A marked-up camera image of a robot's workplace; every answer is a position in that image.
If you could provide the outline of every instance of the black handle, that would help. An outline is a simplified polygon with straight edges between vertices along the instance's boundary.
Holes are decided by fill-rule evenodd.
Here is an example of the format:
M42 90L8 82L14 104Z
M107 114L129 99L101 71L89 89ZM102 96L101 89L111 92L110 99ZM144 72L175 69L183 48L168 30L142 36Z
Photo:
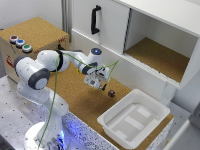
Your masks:
M92 10L92 24L91 24L91 31L92 34L98 33L100 30L96 28L96 12L101 10L101 7L96 5L96 8Z

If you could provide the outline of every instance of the brown box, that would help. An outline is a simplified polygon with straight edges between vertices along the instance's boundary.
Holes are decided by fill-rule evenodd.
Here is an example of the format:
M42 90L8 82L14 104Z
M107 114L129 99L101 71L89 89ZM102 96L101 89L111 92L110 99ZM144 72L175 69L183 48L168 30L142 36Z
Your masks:
M25 40L26 44L32 46L33 51L26 54L16 45L10 44L10 36L12 35L17 35L19 39ZM39 17L0 31L0 50L7 75L19 82L19 77L16 75L13 66L14 60L18 56L28 55L36 59L37 54L42 50L57 50L58 44L69 49L69 35Z

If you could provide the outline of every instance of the cork shelf surface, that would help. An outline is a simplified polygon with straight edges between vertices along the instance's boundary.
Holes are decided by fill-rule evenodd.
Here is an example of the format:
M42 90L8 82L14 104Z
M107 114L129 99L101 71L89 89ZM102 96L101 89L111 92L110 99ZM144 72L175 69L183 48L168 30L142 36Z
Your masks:
M57 93L69 104L69 110L101 134L108 141L123 149L120 145L109 138L103 131L102 126L97 122L97 118L106 110L121 100L125 95L131 92L131 89L120 82L111 78L105 91L95 89L84 83L85 75L78 74L76 67L70 63L67 70L58 73ZM51 73L48 87L54 90L55 73ZM108 91L114 90L116 96L111 98ZM159 135L164 127L173 119L170 114L162 123L143 141L137 150L144 150Z
M17 35L30 44L33 51L68 36L68 34L40 17L35 17L0 31L0 37L10 42L10 36Z
M125 53L178 82L181 82L190 60L149 38L144 38Z

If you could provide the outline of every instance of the green cable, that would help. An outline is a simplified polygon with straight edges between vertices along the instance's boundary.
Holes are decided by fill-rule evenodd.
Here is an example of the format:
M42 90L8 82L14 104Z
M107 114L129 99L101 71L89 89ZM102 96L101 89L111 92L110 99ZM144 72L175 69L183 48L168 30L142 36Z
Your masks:
M117 60L117 61L114 62L113 64L108 65L108 66L105 66L105 67L94 67L94 66L90 66L90 65L85 64L84 62L80 61L79 59L75 58L74 56L72 56L72 55L70 55L70 54L65 54L65 53L63 53L63 54L64 54L64 55L68 55L68 56L74 58L75 60L79 61L80 63L82 63L82 64L84 64L84 65L86 65L86 66L88 66L88 67L91 67L91 68L106 68L106 67L110 67L110 66L114 65L113 68L112 68L112 70L111 70L111 72L110 72L110 74L109 74L109 76L108 76L108 81L109 81L109 78L110 78L110 75L111 75L113 69L115 68L115 66L117 65L117 63L118 63L118 61L119 61L119 60ZM45 127L45 129L44 129L44 132L43 132L43 134L42 134L42 138L41 138L40 143L39 143L39 145L38 145L38 149L40 148L40 145L41 145L41 143L42 143L42 139L43 139L43 137L44 137L44 134L45 134L45 132L46 132L46 129L47 129L48 125L49 125L49 121L50 121L50 119L51 119L51 113L52 113L52 110L53 110L53 105L54 105L54 100L55 100L55 95L56 95L56 90L57 90L57 73L58 73L57 67L58 67L58 60L59 60L59 57L60 57L60 55L58 55L57 60L56 60L56 76L55 76L55 90L54 90L54 95L53 95L53 102L52 102L52 105L51 105L51 110L50 110L49 118L48 118L48 121L47 121L47 125L46 125L46 127Z
M47 125L46 125L46 127L44 129L44 132L42 134L42 138L41 138L40 143L38 145L38 149L40 148L40 145L42 143L42 139L44 137L44 134L45 134L45 132L47 130L47 127L49 125L49 121L51 119L51 113L52 113L52 110L53 110L53 104L54 104L54 100L55 100L55 96L56 96L56 90L57 90L57 73L58 73L57 67L58 67L58 59L59 59L59 57L60 57L60 55L58 55L57 60L56 60L56 76L55 76L55 90L54 90L54 95L53 95L53 102L52 102L52 105L51 105L51 110L50 110L49 118L48 118L48 121L47 121Z

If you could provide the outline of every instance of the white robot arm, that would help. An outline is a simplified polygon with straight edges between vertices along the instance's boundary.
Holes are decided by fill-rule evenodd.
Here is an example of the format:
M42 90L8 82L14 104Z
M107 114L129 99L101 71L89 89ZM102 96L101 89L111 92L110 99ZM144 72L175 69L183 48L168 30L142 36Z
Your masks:
M54 91L47 88L46 85L49 81L50 72L56 71L58 55L58 72L66 70L71 61L82 74L86 75L85 83L98 89L105 89L105 86L101 87L101 81L106 83L109 81L110 71L102 63L102 51L100 49L93 48L88 56L81 50L43 50L38 54L35 61L28 56L19 56L14 62L15 71L21 79L17 88L22 96L34 103L43 104L50 111ZM51 120L42 140L43 149L51 149L48 144L55 143L57 135L61 135L63 130L62 116L68 112L68 108L65 100L56 94ZM46 124L47 119L34 139L36 145L42 139ZM62 144L58 149L66 149L66 145Z

